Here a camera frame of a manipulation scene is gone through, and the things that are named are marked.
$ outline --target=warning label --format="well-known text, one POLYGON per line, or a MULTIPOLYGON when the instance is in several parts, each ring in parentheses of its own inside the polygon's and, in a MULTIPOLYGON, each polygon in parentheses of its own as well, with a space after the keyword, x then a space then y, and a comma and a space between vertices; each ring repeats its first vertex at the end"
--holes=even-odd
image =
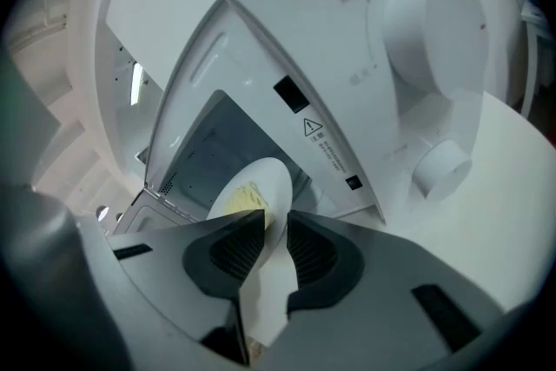
POLYGON ((304 118, 303 125, 305 126, 305 136, 312 135, 316 130, 322 129, 322 124, 304 118))

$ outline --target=black slot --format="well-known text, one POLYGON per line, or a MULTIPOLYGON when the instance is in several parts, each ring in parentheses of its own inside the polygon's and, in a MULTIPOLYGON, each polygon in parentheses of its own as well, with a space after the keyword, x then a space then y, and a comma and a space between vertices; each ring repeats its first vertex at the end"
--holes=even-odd
POLYGON ((350 178, 348 178, 346 180, 347 185, 349 186, 349 188, 351 190, 357 190, 361 187, 363 187, 363 184, 361 184, 361 180, 359 179, 359 177, 357 175, 355 176, 351 176, 350 178))
POLYGON ((309 105, 305 95, 289 76, 279 81, 275 85, 275 90, 294 113, 299 113, 309 105))
POLYGON ((146 244, 137 244, 136 246, 130 246, 129 248, 116 249, 114 251, 114 255, 118 260, 123 260, 124 258, 145 254, 151 250, 153 249, 146 244))
POLYGON ((462 349, 480 334, 480 331, 438 286, 423 285, 412 289, 411 292, 452 352, 462 349))

